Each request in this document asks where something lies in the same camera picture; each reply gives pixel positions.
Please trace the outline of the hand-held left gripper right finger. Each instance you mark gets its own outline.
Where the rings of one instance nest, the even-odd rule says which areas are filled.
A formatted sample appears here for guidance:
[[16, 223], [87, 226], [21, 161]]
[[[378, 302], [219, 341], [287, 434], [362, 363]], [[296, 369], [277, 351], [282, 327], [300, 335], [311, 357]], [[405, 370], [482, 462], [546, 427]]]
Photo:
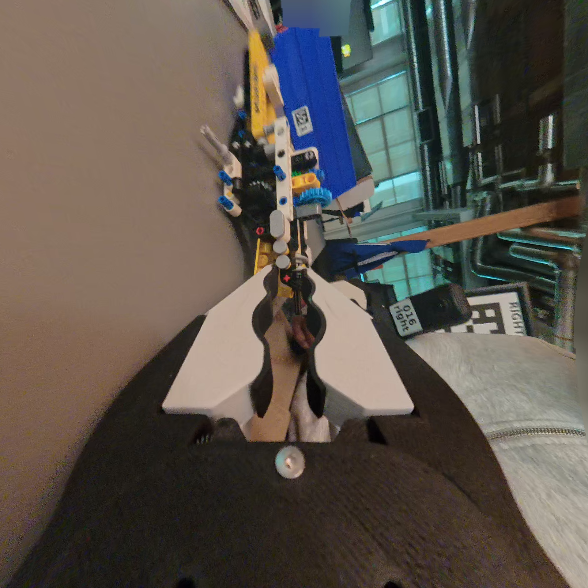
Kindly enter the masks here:
[[307, 400], [312, 413], [341, 428], [347, 420], [409, 415], [414, 404], [373, 318], [338, 318], [340, 293], [313, 269], [303, 297], [314, 341], [307, 352]]

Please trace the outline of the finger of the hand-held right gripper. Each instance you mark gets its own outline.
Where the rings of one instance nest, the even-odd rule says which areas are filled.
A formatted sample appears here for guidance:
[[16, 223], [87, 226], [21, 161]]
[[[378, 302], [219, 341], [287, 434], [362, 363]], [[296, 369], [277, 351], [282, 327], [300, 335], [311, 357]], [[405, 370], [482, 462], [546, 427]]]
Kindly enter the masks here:
[[372, 318], [369, 311], [368, 296], [363, 289], [347, 281], [335, 281], [332, 287], [340, 293], [334, 305], [334, 315], [338, 318], [353, 318], [359, 315]]

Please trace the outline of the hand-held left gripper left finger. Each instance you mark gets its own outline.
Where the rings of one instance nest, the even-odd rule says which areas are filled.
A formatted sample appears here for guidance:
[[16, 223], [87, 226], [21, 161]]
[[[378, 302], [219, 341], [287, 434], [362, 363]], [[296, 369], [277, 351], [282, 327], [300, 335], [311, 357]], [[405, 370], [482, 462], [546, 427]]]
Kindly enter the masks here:
[[242, 430], [270, 405], [274, 377], [266, 334], [279, 271], [267, 266], [204, 316], [162, 404], [169, 415], [233, 419]]

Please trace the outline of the yellow and black lego model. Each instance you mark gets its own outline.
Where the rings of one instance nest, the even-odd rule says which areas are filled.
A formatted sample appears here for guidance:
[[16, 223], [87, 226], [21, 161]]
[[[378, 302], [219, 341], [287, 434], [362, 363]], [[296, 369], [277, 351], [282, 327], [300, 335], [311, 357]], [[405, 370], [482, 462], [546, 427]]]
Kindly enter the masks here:
[[275, 266], [278, 295], [293, 298], [295, 314], [301, 315], [302, 274], [312, 262], [306, 224], [320, 220], [332, 195], [321, 186], [325, 175], [316, 148], [294, 148], [268, 50], [272, 37], [253, 29], [247, 39], [232, 143], [223, 143], [208, 125], [200, 131], [221, 161], [219, 207], [257, 236], [254, 272]]

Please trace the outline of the blue cloth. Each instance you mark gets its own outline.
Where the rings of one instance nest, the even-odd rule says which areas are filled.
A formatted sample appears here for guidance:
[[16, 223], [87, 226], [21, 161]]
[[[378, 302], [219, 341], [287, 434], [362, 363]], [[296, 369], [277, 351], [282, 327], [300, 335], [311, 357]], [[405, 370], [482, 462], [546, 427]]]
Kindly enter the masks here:
[[359, 243], [356, 239], [327, 240], [315, 265], [325, 279], [360, 277], [401, 254], [418, 254], [428, 239], [403, 239], [390, 243]]

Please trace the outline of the beige trousers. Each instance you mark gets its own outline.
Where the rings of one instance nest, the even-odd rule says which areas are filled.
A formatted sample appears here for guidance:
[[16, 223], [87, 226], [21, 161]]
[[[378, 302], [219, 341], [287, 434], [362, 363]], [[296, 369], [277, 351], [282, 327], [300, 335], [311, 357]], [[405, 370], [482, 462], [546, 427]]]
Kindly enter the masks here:
[[283, 442], [288, 435], [290, 405], [302, 368], [302, 359], [290, 348], [289, 335], [290, 324], [279, 310], [266, 333], [273, 374], [272, 397], [265, 415], [254, 416], [250, 421], [251, 442]]

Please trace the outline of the wooden beam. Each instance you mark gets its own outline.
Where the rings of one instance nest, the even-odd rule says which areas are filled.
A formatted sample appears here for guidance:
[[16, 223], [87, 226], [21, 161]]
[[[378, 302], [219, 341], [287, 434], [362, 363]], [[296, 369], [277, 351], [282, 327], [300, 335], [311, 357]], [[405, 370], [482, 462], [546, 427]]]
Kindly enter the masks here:
[[415, 233], [381, 242], [381, 245], [399, 243], [405, 240], [425, 240], [427, 247], [450, 245], [464, 240], [472, 240], [512, 229], [521, 229], [535, 224], [579, 217], [585, 207], [585, 197], [581, 195], [560, 198], [524, 208], [476, 218], [467, 222], [452, 224], [430, 231]]

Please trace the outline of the grey fleece jacket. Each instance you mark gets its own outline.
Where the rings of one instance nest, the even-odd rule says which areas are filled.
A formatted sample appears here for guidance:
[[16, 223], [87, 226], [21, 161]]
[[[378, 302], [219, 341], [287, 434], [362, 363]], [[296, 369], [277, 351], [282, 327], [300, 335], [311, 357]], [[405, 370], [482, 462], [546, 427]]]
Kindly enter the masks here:
[[587, 434], [575, 355], [506, 334], [423, 334], [408, 345], [473, 415], [569, 586], [587, 587]]

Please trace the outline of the blue cardboard box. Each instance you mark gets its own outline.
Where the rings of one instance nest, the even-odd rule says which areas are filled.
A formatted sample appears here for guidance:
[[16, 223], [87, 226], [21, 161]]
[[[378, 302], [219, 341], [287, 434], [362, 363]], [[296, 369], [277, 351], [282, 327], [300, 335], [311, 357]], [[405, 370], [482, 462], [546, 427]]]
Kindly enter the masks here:
[[318, 29], [278, 33], [271, 53], [285, 115], [297, 150], [316, 148], [325, 173], [321, 185], [343, 210], [373, 196], [372, 168], [342, 93], [330, 38]]

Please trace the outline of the metal ductwork pipes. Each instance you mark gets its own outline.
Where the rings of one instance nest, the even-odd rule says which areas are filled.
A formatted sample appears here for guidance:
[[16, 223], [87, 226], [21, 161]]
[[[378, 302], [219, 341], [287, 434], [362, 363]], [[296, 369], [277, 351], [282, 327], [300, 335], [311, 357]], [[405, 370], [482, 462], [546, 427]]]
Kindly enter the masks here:
[[506, 187], [508, 206], [546, 199], [563, 147], [565, 1], [401, 1], [417, 107], [425, 210]]

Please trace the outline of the dark screen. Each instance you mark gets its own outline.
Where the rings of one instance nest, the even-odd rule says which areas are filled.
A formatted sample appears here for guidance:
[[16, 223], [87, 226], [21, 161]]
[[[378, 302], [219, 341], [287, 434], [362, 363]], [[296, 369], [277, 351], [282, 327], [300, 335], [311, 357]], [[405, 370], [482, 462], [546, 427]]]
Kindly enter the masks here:
[[341, 37], [341, 47], [336, 55], [336, 68], [339, 75], [372, 59], [373, 28], [371, 1], [350, 1], [349, 29], [347, 34]]

